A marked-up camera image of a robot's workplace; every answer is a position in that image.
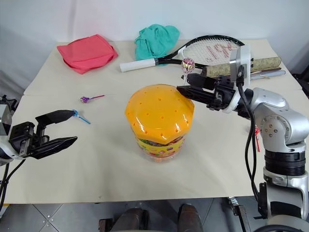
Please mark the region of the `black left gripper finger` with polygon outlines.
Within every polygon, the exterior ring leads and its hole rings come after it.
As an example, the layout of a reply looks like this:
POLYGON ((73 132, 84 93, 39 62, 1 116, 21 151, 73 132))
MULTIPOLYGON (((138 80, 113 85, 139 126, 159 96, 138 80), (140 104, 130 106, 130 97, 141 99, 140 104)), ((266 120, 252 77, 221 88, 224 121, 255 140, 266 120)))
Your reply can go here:
POLYGON ((36 134, 40 137, 43 136, 46 126, 66 121, 73 115, 74 112, 72 110, 56 110, 36 117, 35 119, 38 122, 36 134))
POLYGON ((78 137, 74 136, 51 140, 39 147, 31 149, 30 157, 37 160, 48 157, 70 147, 77 139, 78 137))

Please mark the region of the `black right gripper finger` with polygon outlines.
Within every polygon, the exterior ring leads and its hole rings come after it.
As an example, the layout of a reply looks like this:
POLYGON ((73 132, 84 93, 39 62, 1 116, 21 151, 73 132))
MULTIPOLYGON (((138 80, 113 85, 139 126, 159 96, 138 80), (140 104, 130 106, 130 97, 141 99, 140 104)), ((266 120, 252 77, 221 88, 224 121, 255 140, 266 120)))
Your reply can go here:
POLYGON ((217 79, 211 77, 204 77, 198 73, 191 73, 187 75, 187 82, 189 85, 214 90, 217 84, 217 79))
POLYGON ((213 93, 194 86, 177 86, 176 89, 186 98, 210 105, 213 102, 213 93))

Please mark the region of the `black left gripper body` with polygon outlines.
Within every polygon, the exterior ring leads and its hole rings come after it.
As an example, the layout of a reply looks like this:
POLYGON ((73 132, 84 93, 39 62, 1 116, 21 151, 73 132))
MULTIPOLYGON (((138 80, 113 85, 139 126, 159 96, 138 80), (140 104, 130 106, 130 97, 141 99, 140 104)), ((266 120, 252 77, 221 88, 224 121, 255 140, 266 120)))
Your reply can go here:
POLYGON ((50 155, 47 148, 43 148, 43 143, 49 141, 49 136, 44 135, 45 128, 45 125, 38 124, 34 131, 34 124, 31 122, 15 125, 9 143, 22 158, 45 158, 50 155))

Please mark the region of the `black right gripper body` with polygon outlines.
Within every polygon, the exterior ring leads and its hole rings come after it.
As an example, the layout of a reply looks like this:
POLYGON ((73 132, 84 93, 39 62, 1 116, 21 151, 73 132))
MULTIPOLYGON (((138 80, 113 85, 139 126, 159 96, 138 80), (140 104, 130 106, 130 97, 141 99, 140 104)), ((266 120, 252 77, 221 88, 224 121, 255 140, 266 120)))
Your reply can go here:
POLYGON ((234 85, 235 83, 229 77, 219 76, 215 83, 212 100, 207 107, 215 111, 227 108, 236 92, 234 85))

